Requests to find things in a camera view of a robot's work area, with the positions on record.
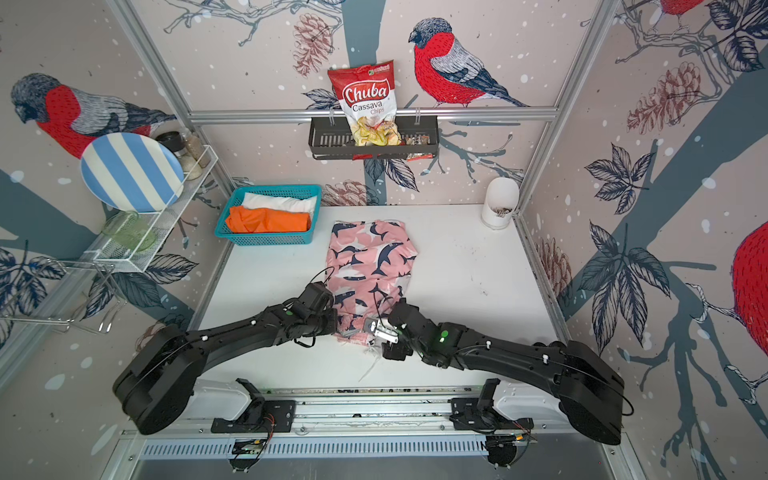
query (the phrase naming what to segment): bird's beak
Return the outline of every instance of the bird's beak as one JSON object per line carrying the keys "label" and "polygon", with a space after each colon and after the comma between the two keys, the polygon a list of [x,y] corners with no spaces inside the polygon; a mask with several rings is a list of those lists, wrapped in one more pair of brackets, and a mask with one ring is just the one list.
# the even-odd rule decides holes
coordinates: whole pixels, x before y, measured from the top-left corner
{"label": "bird's beak", "polygon": [[26,108],[24,108],[23,105],[19,105],[16,107],[16,114],[21,119],[22,123],[27,123],[27,121],[29,120],[29,117],[27,117]]}

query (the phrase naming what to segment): white cloth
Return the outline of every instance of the white cloth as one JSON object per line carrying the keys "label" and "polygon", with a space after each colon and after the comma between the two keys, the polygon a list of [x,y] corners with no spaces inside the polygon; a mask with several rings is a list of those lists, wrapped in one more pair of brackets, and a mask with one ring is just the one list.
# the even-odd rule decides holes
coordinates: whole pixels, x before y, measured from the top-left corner
{"label": "white cloth", "polygon": [[314,215],[317,197],[298,200],[291,197],[270,197],[269,195],[245,194],[243,207],[248,209],[271,208],[284,212],[305,213]]}

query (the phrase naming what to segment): orange cloth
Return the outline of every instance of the orange cloth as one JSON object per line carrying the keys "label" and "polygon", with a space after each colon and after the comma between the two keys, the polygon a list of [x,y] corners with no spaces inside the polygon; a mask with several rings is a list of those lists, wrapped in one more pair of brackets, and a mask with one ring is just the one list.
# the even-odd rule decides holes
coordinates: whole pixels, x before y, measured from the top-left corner
{"label": "orange cloth", "polygon": [[294,214],[270,208],[251,210],[242,205],[231,207],[230,216],[225,221],[232,233],[306,232],[312,224],[309,214]]}

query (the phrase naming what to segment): spice jar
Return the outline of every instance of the spice jar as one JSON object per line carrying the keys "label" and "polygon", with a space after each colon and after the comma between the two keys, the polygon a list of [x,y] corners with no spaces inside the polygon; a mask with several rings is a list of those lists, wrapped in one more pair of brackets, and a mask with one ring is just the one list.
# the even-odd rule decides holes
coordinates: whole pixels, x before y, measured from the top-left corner
{"label": "spice jar", "polygon": [[195,157],[187,152],[184,140],[177,131],[167,131],[158,135],[155,140],[170,150],[181,164],[181,170],[184,172],[185,181],[194,180],[203,174],[203,169],[197,164]]}

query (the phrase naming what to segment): metal rail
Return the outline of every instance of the metal rail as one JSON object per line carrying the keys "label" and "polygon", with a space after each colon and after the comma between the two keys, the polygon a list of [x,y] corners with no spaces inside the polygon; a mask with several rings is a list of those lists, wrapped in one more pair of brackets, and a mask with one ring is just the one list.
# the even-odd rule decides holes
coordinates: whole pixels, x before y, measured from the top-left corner
{"label": "metal rail", "polygon": [[[555,107],[399,108],[397,115],[437,115],[449,121],[554,121]],[[340,117],[339,110],[209,110],[192,111],[193,125],[297,124],[312,118]]]}

